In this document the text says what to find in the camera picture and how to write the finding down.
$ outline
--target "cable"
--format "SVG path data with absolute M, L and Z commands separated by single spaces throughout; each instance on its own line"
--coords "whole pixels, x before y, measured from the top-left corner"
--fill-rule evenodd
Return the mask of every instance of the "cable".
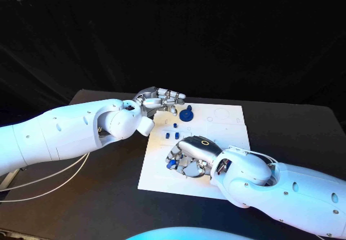
M 314 234 L 316 235 L 316 234 Z M 322 240 L 326 240 L 324 238 L 322 238 L 319 235 L 316 235 L 316 237 L 319 238 L 319 239 L 322 239 Z
M 30 200 L 30 199 L 36 199 L 36 198 L 45 196 L 46 194 L 49 194 L 51 192 L 53 192 L 56 189 L 59 189 L 59 188 L 71 181 L 71 179 L 75 177 L 75 175 L 78 174 L 82 166 L 85 165 L 85 162 L 87 162 L 87 159 L 88 159 L 88 157 L 89 157 L 89 154 L 91 154 L 91 153 L 87 154 L 87 158 L 85 158 L 85 160 L 84 160 L 84 162 L 82 162 L 82 164 L 81 164 L 81 167 L 78 168 L 77 172 L 74 173 L 72 177 L 71 177 L 71 178 L 65 181 L 65 183 L 61 184 L 55 189 L 52 189 L 51 191 L 45 192 L 43 194 L 40 194 L 40 195 L 38 195 L 38 196 L 33 196 L 33 197 L 29 197 L 29 198 L 25 198 L 25 199 L 17 199 L 17 200 L 4 200 L 4 201 L 0 201 L 0 203 L 22 202 L 22 201 L 26 201 L 26 200 Z
M 61 174 L 64 171 L 66 171 L 69 168 L 72 168 L 72 167 L 81 162 L 81 160 L 84 159 L 84 157 L 87 156 L 87 154 L 84 154 L 84 155 L 81 156 L 81 158 L 77 160 L 77 162 L 75 162 L 74 164 L 71 164 L 65 169 L 62 169 L 62 170 L 61 170 L 59 172 L 56 172 L 55 174 L 52 174 L 52 175 L 49 175 L 49 176 L 46 176 L 46 177 L 35 180 L 35 181 L 30 181 L 29 183 L 25 183 L 25 184 L 22 184 L 22 185 L 19 185 L 19 186 L 4 188 L 4 189 L 0 190 L 0 192 L 9 191 L 9 190 L 12 190 L 12 189 L 22 188 L 23 186 L 28 186 L 28 185 L 30 185 L 30 184 L 35 184 L 36 182 L 39 182 L 39 181 L 42 181 L 42 180 L 45 180 L 45 179 L 49 179 L 49 178 L 53 177 L 55 175 Z
M 277 161 L 271 156 L 268 156 L 268 155 L 265 155 L 265 154 L 262 154 L 262 153 L 260 153 L 260 152 L 257 152 L 257 151 L 251 151 L 251 150 L 242 149 L 242 148 L 239 148 L 239 147 L 237 147 L 237 146 L 234 146 L 234 145 L 229 145 L 229 146 L 234 147 L 234 148 L 237 148 L 237 149 L 241 149 L 242 151 L 245 151 L 245 152 L 248 152 L 248 153 L 251 153 L 251 154 L 258 154 L 258 155 L 267 157 L 268 160 L 271 161 L 271 163 L 273 163 L 273 162 L 278 163 L 278 161 Z

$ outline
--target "white paper sheet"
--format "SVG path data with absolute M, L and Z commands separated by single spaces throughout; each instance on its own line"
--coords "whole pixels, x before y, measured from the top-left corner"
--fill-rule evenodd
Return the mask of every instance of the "white paper sheet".
M 149 136 L 146 156 L 139 180 L 139 189 L 198 197 L 225 199 L 221 190 L 211 185 L 211 176 L 190 178 L 169 170 L 166 156 L 176 143 L 189 136 L 211 139 L 222 149 L 229 145 L 251 149 L 248 130 L 241 106 L 186 103 L 177 105 L 177 114 L 192 106 L 193 119 L 183 122 L 179 116 L 157 111 L 154 128 Z

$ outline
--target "black curtain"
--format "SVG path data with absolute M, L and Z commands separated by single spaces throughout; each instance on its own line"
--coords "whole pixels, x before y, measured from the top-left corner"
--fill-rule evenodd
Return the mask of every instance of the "black curtain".
M 335 2 L 0 0 L 0 124 L 79 89 L 323 105 L 346 121 Z

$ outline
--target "blue round object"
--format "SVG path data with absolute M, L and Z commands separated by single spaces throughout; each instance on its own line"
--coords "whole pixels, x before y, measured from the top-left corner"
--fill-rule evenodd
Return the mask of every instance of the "blue round object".
M 193 119 L 193 108 L 192 105 L 188 106 L 188 109 L 182 110 L 179 113 L 179 118 L 183 122 L 189 122 Z

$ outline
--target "robotic hand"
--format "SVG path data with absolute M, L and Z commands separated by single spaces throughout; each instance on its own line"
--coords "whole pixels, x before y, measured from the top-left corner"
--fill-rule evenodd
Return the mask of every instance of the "robotic hand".
M 188 165 L 180 165 L 183 158 Z M 177 142 L 166 162 L 188 177 L 211 175 L 211 184 L 238 207 L 255 207 L 309 233 L 346 239 L 346 181 L 235 146 L 222 150 L 202 136 Z
M 0 176 L 25 166 L 75 158 L 127 139 L 149 136 L 156 111 L 177 115 L 186 95 L 150 87 L 133 100 L 107 99 L 58 107 L 33 119 L 0 127 Z

